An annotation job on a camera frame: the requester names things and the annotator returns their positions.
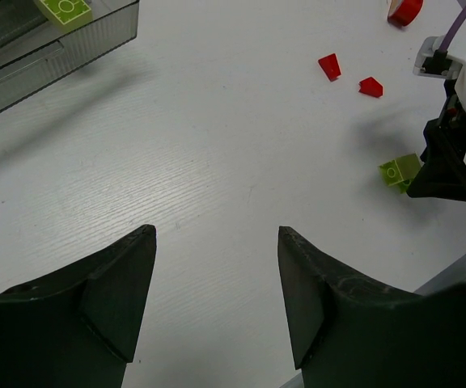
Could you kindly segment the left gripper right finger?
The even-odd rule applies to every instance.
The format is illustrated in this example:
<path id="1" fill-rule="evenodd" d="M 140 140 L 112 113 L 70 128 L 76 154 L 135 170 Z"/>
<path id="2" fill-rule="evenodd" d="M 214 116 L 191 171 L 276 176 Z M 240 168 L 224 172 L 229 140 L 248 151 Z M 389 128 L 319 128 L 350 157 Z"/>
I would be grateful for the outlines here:
<path id="1" fill-rule="evenodd" d="M 322 252 L 289 226 L 277 258 L 307 387 L 466 387 L 466 282 L 419 295 Z"/>

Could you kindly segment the small red lego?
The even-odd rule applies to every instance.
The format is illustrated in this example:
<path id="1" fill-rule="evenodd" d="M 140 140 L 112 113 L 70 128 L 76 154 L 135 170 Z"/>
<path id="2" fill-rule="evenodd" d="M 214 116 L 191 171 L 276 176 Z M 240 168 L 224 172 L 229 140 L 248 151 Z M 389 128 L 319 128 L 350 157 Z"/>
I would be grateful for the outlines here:
<path id="1" fill-rule="evenodd" d="M 320 58 L 318 65 L 330 82 L 337 80 L 341 76 L 341 67 L 335 53 Z"/>
<path id="2" fill-rule="evenodd" d="M 359 92 L 374 98 L 383 96 L 383 85 L 373 77 L 368 77 L 359 82 Z"/>

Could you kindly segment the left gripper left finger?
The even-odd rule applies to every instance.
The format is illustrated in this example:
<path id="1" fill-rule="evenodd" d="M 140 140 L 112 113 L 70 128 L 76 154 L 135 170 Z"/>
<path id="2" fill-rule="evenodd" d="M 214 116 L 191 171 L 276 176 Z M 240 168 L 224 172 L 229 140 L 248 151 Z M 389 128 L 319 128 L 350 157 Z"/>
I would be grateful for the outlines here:
<path id="1" fill-rule="evenodd" d="M 156 229 L 0 293 L 0 387 L 119 387 L 135 355 Z"/>

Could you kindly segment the yellow square lego brick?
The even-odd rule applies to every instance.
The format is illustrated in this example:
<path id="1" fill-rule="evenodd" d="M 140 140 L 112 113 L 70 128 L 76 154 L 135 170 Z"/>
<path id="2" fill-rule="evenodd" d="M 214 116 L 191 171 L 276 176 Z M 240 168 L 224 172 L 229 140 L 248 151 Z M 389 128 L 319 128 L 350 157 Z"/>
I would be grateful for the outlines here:
<path id="1" fill-rule="evenodd" d="M 93 21 L 92 9 L 83 0 L 34 0 L 43 16 L 61 32 L 69 33 Z"/>

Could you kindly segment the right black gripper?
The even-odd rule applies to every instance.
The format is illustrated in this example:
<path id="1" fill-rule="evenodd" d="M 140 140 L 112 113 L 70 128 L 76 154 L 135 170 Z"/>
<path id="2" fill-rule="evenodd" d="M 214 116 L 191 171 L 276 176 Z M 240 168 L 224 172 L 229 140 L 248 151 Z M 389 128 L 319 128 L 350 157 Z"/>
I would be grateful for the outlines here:
<path id="1" fill-rule="evenodd" d="M 444 82 L 446 100 L 440 116 L 424 128 L 423 165 L 406 191 L 411 198 L 466 202 L 466 112 L 455 84 L 455 80 Z"/>

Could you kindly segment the clear plastic drawer container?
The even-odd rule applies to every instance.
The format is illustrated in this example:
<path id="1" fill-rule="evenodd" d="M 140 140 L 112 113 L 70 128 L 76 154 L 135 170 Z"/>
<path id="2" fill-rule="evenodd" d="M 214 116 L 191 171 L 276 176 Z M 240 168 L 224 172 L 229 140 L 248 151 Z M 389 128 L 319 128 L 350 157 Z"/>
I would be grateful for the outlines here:
<path id="1" fill-rule="evenodd" d="M 138 1 L 84 1 L 93 21 L 64 33 L 33 1 L 0 1 L 0 113 L 138 34 Z"/>

